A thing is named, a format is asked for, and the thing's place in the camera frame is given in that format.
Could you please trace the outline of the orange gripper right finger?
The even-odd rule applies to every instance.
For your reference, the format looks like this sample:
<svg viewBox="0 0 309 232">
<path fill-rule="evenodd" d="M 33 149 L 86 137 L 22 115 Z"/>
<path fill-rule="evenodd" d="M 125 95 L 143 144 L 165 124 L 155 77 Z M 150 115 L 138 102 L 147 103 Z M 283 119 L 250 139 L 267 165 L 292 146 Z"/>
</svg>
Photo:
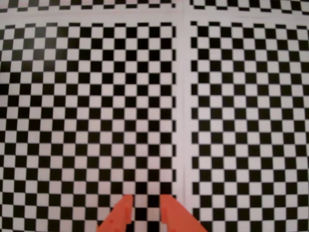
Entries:
<svg viewBox="0 0 309 232">
<path fill-rule="evenodd" d="M 201 223 L 171 195 L 160 195 L 160 214 L 168 232 L 207 232 Z"/>
</svg>

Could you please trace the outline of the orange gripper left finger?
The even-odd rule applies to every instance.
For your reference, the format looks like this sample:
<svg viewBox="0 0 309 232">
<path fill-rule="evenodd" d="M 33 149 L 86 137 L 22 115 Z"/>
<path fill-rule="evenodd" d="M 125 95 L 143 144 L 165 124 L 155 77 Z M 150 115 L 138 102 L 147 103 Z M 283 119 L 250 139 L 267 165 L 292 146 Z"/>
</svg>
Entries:
<svg viewBox="0 0 309 232">
<path fill-rule="evenodd" d="M 104 221 L 97 226 L 96 232 L 125 232 L 132 220 L 132 208 L 133 196 L 123 196 Z"/>
</svg>

